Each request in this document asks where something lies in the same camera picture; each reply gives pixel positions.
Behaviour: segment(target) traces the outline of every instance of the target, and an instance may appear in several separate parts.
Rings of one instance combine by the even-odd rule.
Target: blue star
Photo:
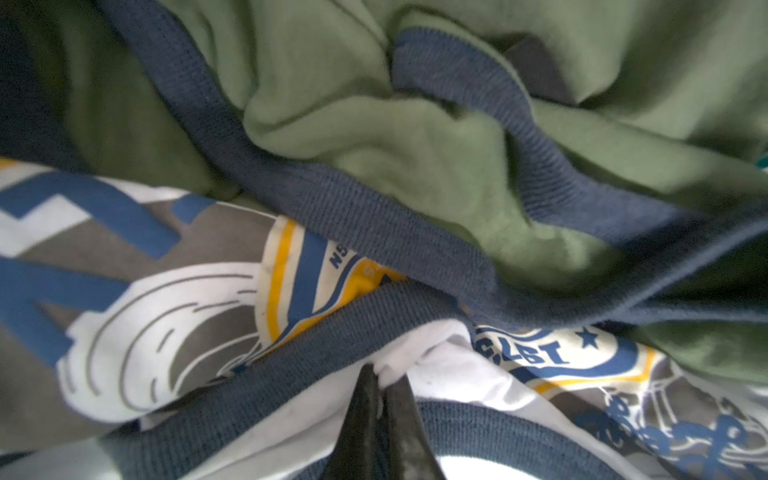
[[[589,345],[592,345],[594,348],[598,349],[598,342],[596,341],[598,335],[597,333],[590,333],[589,330],[587,330],[587,327],[584,327],[582,331],[576,332],[576,335],[579,335],[581,337],[581,341],[584,342],[581,344],[581,348],[585,349]]]

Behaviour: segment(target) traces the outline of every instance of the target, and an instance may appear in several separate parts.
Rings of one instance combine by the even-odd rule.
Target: pile of clothes
[[[768,3],[15,0],[0,39],[0,478],[97,437],[328,478],[369,364],[445,478],[768,478]]]

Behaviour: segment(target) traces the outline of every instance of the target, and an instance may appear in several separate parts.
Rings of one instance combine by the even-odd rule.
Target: star print
[[[597,342],[597,333],[591,333],[589,330],[587,330],[587,327],[584,327],[580,332],[576,332],[576,335],[579,335],[581,337],[581,341],[583,342],[581,344],[581,348],[585,349],[589,345],[592,345],[594,348],[598,349],[598,342]]]

